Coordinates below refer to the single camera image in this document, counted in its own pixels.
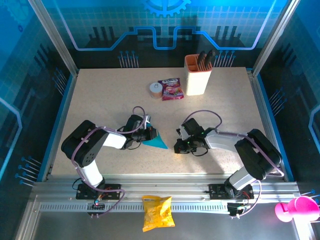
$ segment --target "candy bag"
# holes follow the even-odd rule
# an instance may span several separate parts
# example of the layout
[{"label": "candy bag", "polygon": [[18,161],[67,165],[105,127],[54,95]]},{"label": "candy bag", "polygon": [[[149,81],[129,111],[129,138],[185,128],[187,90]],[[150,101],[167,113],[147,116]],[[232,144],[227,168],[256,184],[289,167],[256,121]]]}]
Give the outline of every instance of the candy bag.
[{"label": "candy bag", "polygon": [[175,227],[171,215],[171,196],[143,196],[144,225],[143,232],[165,227]]},{"label": "candy bag", "polygon": [[182,92],[180,85],[180,78],[160,80],[158,83],[160,83],[163,88],[162,101],[184,98],[184,93]]}]

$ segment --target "blue backdrop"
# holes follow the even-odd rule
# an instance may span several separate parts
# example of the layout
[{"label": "blue backdrop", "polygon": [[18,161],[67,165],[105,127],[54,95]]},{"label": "blue backdrop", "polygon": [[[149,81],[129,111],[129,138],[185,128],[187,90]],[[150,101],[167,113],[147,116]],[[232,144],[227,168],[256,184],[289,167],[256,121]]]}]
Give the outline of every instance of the blue backdrop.
[{"label": "blue backdrop", "polygon": [[0,238],[15,238],[70,73],[27,0],[0,1]]},{"label": "blue backdrop", "polygon": [[[320,194],[320,2],[300,1],[261,71],[269,110],[301,193]],[[317,238],[320,225],[313,224]]]},{"label": "blue backdrop", "polygon": [[233,58],[233,67],[252,67],[286,2],[45,0],[44,4],[79,68],[137,67],[130,58],[139,67],[182,67],[186,54],[210,49],[229,56],[220,67],[231,66]]}]

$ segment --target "white table surface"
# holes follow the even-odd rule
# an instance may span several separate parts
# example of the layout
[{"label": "white table surface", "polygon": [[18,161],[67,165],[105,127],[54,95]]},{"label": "white table surface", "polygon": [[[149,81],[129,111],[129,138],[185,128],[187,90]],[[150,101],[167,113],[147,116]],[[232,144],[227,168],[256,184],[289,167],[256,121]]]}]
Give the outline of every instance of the white table surface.
[{"label": "white table surface", "polygon": [[[232,174],[238,170],[242,162],[234,152],[211,149],[205,156],[195,157],[175,154],[173,147],[179,137],[176,129],[190,113],[201,109],[215,111],[222,117],[219,128],[222,131],[247,133],[256,128],[264,133],[246,69],[215,67],[204,95],[185,95],[184,99],[168,101],[151,98],[149,84],[168,78],[180,78],[184,88],[183,68],[81,69],[52,175],[76,174],[60,146],[84,120],[117,129],[126,124],[132,108],[137,105],[151,116],[151,124],[158,129],[169,149],[143,144],[136,150],[103,147],[96,158],[102,174]],[[219,122],[211,113],[197,113],[194,118],[204,129]]]}]

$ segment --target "red snack bag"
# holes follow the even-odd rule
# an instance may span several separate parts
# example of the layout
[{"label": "red snack bag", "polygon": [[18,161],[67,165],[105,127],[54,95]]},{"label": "red snack bag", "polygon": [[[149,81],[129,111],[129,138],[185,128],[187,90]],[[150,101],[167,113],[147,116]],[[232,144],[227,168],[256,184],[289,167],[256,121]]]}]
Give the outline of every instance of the red snack bag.
[{"label": "red snack bag", "polygon": [[158,81],[163,87],[162,101],[183,99],[184,93],[180,85],[180,78],[169,78]]}]

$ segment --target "pink cup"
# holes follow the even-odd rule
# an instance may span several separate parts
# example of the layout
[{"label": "pink cup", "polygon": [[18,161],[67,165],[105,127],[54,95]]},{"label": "pink cup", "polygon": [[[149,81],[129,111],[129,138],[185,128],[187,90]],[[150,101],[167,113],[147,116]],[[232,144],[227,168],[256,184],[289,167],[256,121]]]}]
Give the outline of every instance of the pink cup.
[{"label": "pink cup", "polygon": [[296,197],[288,204],[278,203],[274,211],[278,219],[286,223],[293,218],[307,222],[316,221],[320,215],[318,204],[308,196]]},{"label": "pink cup", "polygon": [[308,196],[299,196],[288,203],[288,211],[294,218],[316,221],[320,210],[315,200]]}]

